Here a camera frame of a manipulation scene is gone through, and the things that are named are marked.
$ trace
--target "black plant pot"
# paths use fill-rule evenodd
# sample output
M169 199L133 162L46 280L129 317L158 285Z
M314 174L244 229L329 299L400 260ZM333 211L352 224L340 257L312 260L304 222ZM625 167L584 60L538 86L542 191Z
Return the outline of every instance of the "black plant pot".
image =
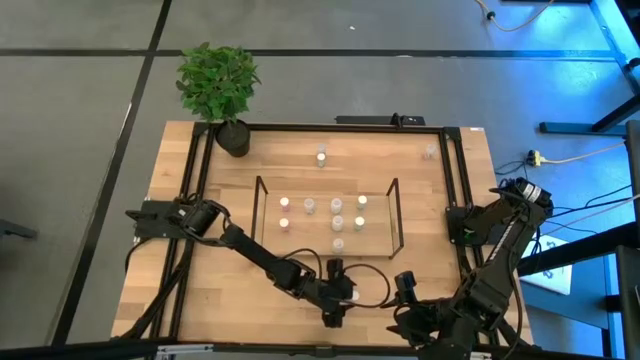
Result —
M251 132L244 121L238 119L235 124L228 121L216 128L216 141L229 155L243 157L249 152Z

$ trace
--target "green leaves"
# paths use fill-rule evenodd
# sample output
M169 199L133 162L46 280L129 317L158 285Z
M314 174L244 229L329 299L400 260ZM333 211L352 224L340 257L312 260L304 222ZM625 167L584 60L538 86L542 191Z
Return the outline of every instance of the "green leaves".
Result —
M253 85L260 83L251 54L241 48L209 49L209 43L183 51L185 63L178 68L184 108L206 121L236 122L238 113L248 111Z

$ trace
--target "potted plant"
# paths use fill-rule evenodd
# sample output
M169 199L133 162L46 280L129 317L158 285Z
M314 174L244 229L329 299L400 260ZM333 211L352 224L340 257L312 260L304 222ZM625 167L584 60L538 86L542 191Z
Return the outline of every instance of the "potted plant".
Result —
M183 107L207 122L221 120L215 133L218 144L232 156L246 155L251 134L237 114L249 110L253 84L260 83L253 57L242 48L210 49L209 43L183 55L185 63L178 68L182 78L176 81Z

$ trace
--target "black wire cage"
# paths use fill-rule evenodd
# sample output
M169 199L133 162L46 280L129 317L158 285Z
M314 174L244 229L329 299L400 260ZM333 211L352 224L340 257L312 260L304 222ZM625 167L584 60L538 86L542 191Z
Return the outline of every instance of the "black wire cage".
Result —
M292 195L287 197L291 201L291 210L282 212L279 200L282 193L269 193L265 180L256 176L255 196L251 221L251 238L265 246L276 255L283 255L295 250L300 240L305 246L312 247L320 255L332 256L385 256L393 259L404 248L404 234L402 230L402 210L400 206L400 185L398 178L391 181L386 193L369 194L365 197L366 209L358 209L354 204L359 195L341 195L345 204L341 211L345 224L360 217L366 219L367 224L362 230L354 230L345 225L344 230L334 232L329 224L333 214L329 211L330 202L335 195L313 194ZM311 200L314 211L305 212L303 202ZM282 232L277 228L277 220L282 216L291 220L292 231ZM340 254L331 252L331 241L335 238L344 239L345 251ZM360 243L366 239L368 247L350 248L350 244Z

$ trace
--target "power cord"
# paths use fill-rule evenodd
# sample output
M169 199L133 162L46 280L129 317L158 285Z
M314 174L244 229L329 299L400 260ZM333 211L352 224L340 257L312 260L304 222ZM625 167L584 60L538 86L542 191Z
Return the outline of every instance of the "power cord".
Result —
M586 157L589 157L589 156L592 156L592 155L596 155L596 154L600 154L600 153L603 153L605 151L609 151L609 150L615 149L615 148L623 146L623 145L624 145L624 141L620 142L620 143L617 143L617 144L614 144L614 145L611 145L611 146L607 146L606 148L602 148L600 150L596 150L596 151L592 151L590 153L586 153L584 155L574 156L574 157L571 157L571 158L568 158L568 159L562 159L562 160L549 160L549 159L545 158L544 156L542 156L540 154L540 151L538 151L538 150L530 150L527 158L533 159L531 165L534 166L534 167L539 167L542 164L556 164L556 165L559 165L559 164L566 164L568 162L584 159Z
M320 259L320 255L318 255L318 253L315 252L315 250L309 249L309 248L302 248L302 249L294 250L294 251L288 253L287 255L282 256L281 259L288 259L288 258L292 257L293 255L299 254L301 252L308 252L308 253L313 254L313 256L316 258L316 261L318 261L318 280L322 280L322 260Z
M387 303L387 301L389 301L389 296L391 296L391 283L389 282L389 279L387 278L387 276L377 267L373 266L373 265L369 265L369 264L353 264L353 265L349 265L349 266L345 266L344 269L342 269L342 271L346 272L349 269L353 269L356 267L366 267L369 268L375 272L377 272L380 276L382 276L382 278L384 279L385 284L387 285L387 294L384 296L384 299L382 299L381 302L377 303L377 304L373 304L373 305L368 305L368 304L358 304L355 303L353 301L350 300L342 300L342 302L349 304L349 305L353 305L355 307L361 307L361 308L367 308L367 309L376 309L379 308L380 306L384 305Z
M131 249L129 249L129 252L127 252L127 257L124 260L124 273L126 274L127 271L129 271L129 262L131 261L131 255L133 255L133 252L136 251L137 248L139 248L140 246L146 244L149 241L149 239L140 239L140 241L138 241L137 244L133 245L131 247Z
M527 20L525 23L523 23L520 26L516 26L514 28L508 29L505 28L503 26L501 26L500 24L498 24L498 22L496 21L496 13L495 11L491 11L491 9L489 9L489 7L487 6L487 4L484 3L483 0L474 0L476 3L478 3L478 5L480 5L480 7L482 7L483 12L485 13L487 20L493 22L493 24L500 29L501 31L504 32L513 32L516 30L520 30L523 27L531 24L535 19L537 19L545 10L547 10L547 8L549 8L549 6L551 6L551 4L553 4L553 2L555 0L550 0L547 5L545 5L542 9L540 9L535 15L533 15L529 20Z
M499 176L506 176L506 175L511 175L515 172L517 172L520 169L524 170L524 177L528 180L529 179L529 174L527 173L527 164L529 164L529 160L524 159L524 160L515 160L515 161L509 161L506 164L502 164L500 166L498 166L497 168L493 169L493 173ZM512 167L511 169L508 170L502 170L508 166L513 166L513 165L517 165L515 167Z
M579 221L586 220L586 219L588 219L588 218L590 218L590 217L594 217L594 216L596 216L596 215L603 214L603 213L605 213L605 212L607 212L607 211L611 211L611 210L613 210L613 209L615 209L615 208L617 208L617 207L620 207L620 206L622 206L622 205L624 205L624 204L627 204L627 203L629 203L629 202L631 202L631 201L633 201L633 200L635 200L635 199L637 199L637 198L640 198L640 194L634 195L633 197L630 197L630 198L628 198L628 199L624 199L623 201L618 201L618 204L616 204L616 205L614 205L614 206L611 206L611 207L608 207L608 208L606 208L606 209L604 209L604 210L600 210L600 211L595 212L595 213L593 213L593 214L589 214L589 215L587 215L587 216L583 216L583 217L581 217L580 219L577 219L577 220L571 221L571 222L569 222L569 223L567 223L567 224L563 224L563 225L561 225L560 227L557 227L557 228L555 228L555 229L553 229L553 230L551 230L551 231L549 231L549 232L545 233L544 235L553 234L554 232L556 232L556 231L558 231L558 230L562 229L563 227L567 227L567 226L569 226L569 225L571 225L571 224L575 224L575 223L577 223L577 222L579 222Z
M619 193L620 191L625 190L625 189L628 189L628 188L630 188L630 187L631 187L631 185L623 186L623 187L621 187L620 189L614 190L614 191L612 191L612 192L610 192L610 193L606 193L606 194L604 194L604 195L596 196L596 197L594 197L593 199L591 199L591 200L587 201L587 203L586 203L586 204L584 204L584 206L589 206L589 204L590 204L592 201L595 201L595 200L598 200L598 199L602 199L602 198L607 197L607 196L609 196L609 195L617 194L617 193Z
M579 231L579 232L588 232L588 233L591 233L593 235L598 235L598 232L597 231L593 231L593 230L577 229L577 228L573 228L573 227L570 227L570 226L562 225L560 223L557 223L557 222L554 222L554 221L549 221L549 220L547 220L545 222L547 222L549 224L553 224L553 225L558 225L558 226L563 227L563 228L568 229L568 230Z
M594 204L594 205L589 205L589 206L583 206L583 207L579 207L579 208L563 208L563 207L556 207L556 208L554 208L554 209L569 209L569 210L567 210L567 211L565 211L565 212L561 212L560 214L555 214L555 215L553 215L553 216L551 216L551 217L549 217L549 218L550 218L550 219L553 219L553 218L556 218L556 217L558 217L558 216L562 216L562 215L570 214L570 213L573 213L573 212L576 212L576 211L582 211L582 210L587 210L587 209L593 209L593 208L597 208L597 207L605 206L605 205L617 204L617 203L619 203L619 202L626 201L626 200L629 200L629 198L617 199L617 200L611 200L611 201L607 201L607 202L604 202L604 203Z

